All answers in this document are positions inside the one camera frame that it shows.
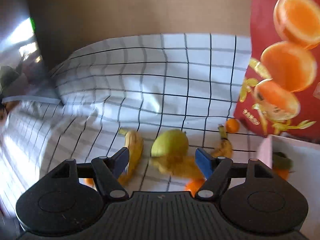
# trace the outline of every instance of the green pear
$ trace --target green pear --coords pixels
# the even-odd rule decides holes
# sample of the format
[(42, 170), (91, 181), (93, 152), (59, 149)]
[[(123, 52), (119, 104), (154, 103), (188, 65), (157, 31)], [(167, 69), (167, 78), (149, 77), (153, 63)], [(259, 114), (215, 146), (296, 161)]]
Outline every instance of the green pear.
[(185, 156), (189, 147), (188, 137), (185, 132), (174, 129), (160, 134), (154, 141), (151, 149), (151, 157), (165, 155)]

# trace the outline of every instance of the printed orange slice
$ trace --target printed orange slice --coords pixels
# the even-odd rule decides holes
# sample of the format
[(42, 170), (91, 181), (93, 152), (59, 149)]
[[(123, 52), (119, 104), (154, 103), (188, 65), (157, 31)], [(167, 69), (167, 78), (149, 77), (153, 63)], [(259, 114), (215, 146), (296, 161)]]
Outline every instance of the printed orange slice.
[(273, 20), (284, 41), (292, 41), (305, 49), (320, 43), (320, 6), (313, 0), (278, 0)]
[(294, 118), (300, 112), (300, 103), (295, 95), (284, 90), (272, 79), (265, 79), (256, 85), (254, 97), (262, 112), (274, 121)]
[(317, 64), (312, 53), (291, 42), (269, 46), (261, 54), (260, 61), (273, 81), (290, 92), (305, 90), (316, 77)]

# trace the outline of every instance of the white grid cloth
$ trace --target white grid cloth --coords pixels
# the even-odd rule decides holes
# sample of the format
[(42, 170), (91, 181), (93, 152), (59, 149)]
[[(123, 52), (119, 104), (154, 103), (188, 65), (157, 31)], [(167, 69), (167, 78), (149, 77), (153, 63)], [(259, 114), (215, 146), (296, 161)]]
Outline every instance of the white grid cloth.
[[(183, 190), (188, 180), (148, 166), (153, 141), (182, 129), (190, 155), (197, 147), (211, 152), (218, 124), (233, 118), (250, 57), (250, 38), (209, 33), (114, 38), (75, 51), (51, 71), (64, 107), (22, 102), (9, 115), (0, 157), (7, 211), (14, 213), (19, 196), (63, 160), (112, 156), (124, 145), (120, 127), (144, 139), (129, 194)], [(262, 140), (244, 127), (228, 137), (233, 160), (244, 163)]]

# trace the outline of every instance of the brown wall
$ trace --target brown wall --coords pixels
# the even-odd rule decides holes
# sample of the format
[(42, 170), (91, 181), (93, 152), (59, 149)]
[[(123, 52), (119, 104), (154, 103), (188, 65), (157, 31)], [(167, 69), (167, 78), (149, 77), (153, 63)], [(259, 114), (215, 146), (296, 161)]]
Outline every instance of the brown wall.
[(111, 37), (151, 33), (249, 35), (250, 0), (28, 0), (44, 60)]

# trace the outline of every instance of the red packaging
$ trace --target red packaging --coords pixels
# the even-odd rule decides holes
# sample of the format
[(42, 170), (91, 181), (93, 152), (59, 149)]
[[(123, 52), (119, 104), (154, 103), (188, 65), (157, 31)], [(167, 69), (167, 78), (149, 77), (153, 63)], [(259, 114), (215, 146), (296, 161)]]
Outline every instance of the red packaging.
[(259, 135), (320, 139), (320, 0), (252, 0), (252, 58), (234, 117)]

